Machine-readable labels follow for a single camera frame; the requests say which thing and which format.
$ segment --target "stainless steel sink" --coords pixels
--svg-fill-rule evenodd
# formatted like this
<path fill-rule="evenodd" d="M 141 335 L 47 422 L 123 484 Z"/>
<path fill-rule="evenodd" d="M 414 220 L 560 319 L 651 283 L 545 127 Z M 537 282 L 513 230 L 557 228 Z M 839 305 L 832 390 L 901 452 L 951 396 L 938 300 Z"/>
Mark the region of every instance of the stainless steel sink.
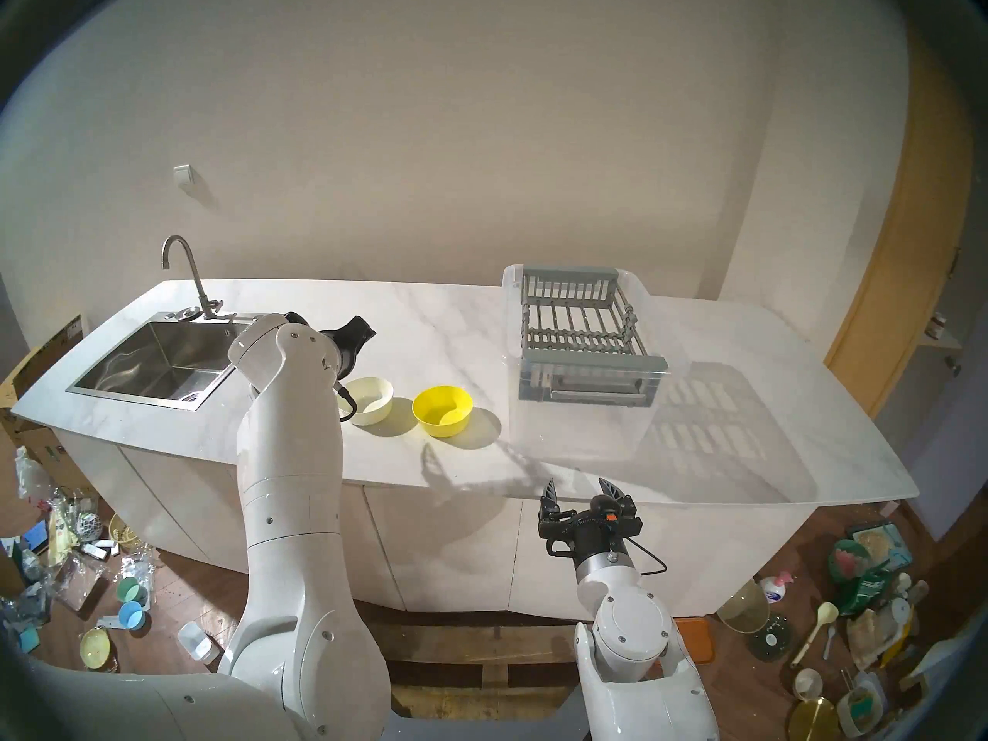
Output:
<path fill-rule="evenodd" d="M 195 411 L 233 371 L 226 352 L 249 317 L 178 321 L 159 313 L 86 369 L 69 392 Z"/>

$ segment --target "shelf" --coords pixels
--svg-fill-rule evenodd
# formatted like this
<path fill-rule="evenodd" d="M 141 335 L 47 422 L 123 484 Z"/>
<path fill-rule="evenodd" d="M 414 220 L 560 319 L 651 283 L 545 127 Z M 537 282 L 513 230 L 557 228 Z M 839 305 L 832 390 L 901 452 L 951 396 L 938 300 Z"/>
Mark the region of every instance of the shelf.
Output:
<path fill-rule="evenodd" d="M 926 332 L 920 335 L 920 341 L 916 343 L 917 348 L 940 348 L 941 350 L 963 350 L 964 346 L 958 342 L 949 331 L 944 329 L 944 335 L 935 340 Z"/>

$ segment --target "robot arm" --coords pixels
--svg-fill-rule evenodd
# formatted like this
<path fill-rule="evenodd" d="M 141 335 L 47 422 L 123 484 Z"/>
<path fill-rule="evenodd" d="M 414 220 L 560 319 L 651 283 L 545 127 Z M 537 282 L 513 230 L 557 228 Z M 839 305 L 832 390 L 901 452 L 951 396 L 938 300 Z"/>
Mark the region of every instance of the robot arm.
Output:
<path fill-rule="evenodd" d="M 569 557 L 577 597 L 594 616 L 576 625 L 574 650 L 596 741 L 716 741 L 711 703 L 676 622 L 640 586 L 624 540 L 641 533 L 634 501 L 601 478 L 603 493 L 582 513 L 559 510 L 551 482 L 542 494 L 538 535 L 546 551 Z M 557 551 L 556 542 L 567 549 Z M 658 659 L 663 677 L 639 682 Z"/>
<path fill-rule="evenodd" d="M 255 397 L 237 431 L 250 587 L 219 671 L 274 697 L 303 737 L 314 729 L 363 740 L 381 736 L 391 690 L 354 607 L 340 538 L 334 385 L 374 335 L 363 319 L 347 328 L 338 344 L 298 316 L 265 315 L 230 348 Z"/>

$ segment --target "chrome faucet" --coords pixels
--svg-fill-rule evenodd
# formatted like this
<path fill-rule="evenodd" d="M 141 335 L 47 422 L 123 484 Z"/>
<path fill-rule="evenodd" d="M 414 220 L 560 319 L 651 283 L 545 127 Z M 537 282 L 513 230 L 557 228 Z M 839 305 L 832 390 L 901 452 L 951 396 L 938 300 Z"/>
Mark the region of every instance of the chrome faucet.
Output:
<path fill-rule="evenodd" d="M 189 258 L 189 267 L 192 268 L 192 278 L 196 282 L 196 291 L 199 292 L 199 307 L 189 307 L 183 310 L 177 315 L 179 320 L 188 321 L 192 320 L 196 316 L 203 314 L 203 318 L 226 318 L 225 315 L 217 315 L 217 310 L 223 307 L 223 300 L 221 299 L 209 299 L 205 295 L 205 290 L 203 289 L 203 280 L 199 277 L 199 269 L 196 267 L 196 258 L 192 256 L 192 247 L 189 246 L 182 236 L 178 233 L 173 233 L 168 238 L 165 239 L 164 246 L 161 247 L 161 270 L 167 271 L 171 268 L 171 264 L 168 262 L 168 250 L 171 248 L 174 242 L 178 241 L 186 250 L 186 257 Z"/>

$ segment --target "white spoon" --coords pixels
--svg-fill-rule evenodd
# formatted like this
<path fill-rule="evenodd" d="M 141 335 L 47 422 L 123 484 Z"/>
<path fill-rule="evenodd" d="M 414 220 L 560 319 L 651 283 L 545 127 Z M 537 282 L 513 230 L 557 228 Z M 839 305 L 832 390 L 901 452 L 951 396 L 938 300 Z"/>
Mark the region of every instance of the white spoon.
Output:
<path fill-rule="evenodd" d="M 806 642 L 799 649 L 796 657 L 792 659 L 792 666 L 795 666 L 800 661 L 802 657 L 806 655 L 806 651 L 809 650 L 810 643 L 813 642 L 813 638 L 816 637 L 816 633 L 820 631 L 820 628 L 824 624 L 832 624 L 837 620 L 837 606 L 833 603 L 824 603 L 816 610 L 816 626 L 814 626 L 813 631 L 810 632 L 809 637 L 806 638 Z"/>
<path fill-rule="evenodd" d="M 834 635 L 837 634 L 837 628 L 834 624 L 831 624 L 827 628 L 827 644 L 823 646 L 823 660 L 826 661 L 827 657 L 830 656 L 830 642 L 834 639 Z"/>

